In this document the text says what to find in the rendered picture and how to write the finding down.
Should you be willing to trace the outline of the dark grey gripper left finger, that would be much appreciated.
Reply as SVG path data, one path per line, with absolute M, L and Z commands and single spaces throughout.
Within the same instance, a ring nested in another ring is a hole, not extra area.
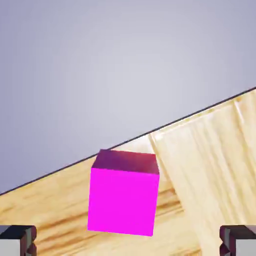
M 0 225 L 0 256 L 37 256 L 34 225 Z

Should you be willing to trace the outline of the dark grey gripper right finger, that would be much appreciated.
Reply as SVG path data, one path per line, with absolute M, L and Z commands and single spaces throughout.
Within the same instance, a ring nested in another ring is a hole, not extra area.
M 222 225 L 220 256 L 256 256 L 256 225 Z

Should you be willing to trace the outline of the small magenta cube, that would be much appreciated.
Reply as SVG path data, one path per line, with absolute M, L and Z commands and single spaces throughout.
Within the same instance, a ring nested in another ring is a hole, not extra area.
M 151 237 L 159 180 L 155 154 L 100 150 L 90 171 L 87 229 Z

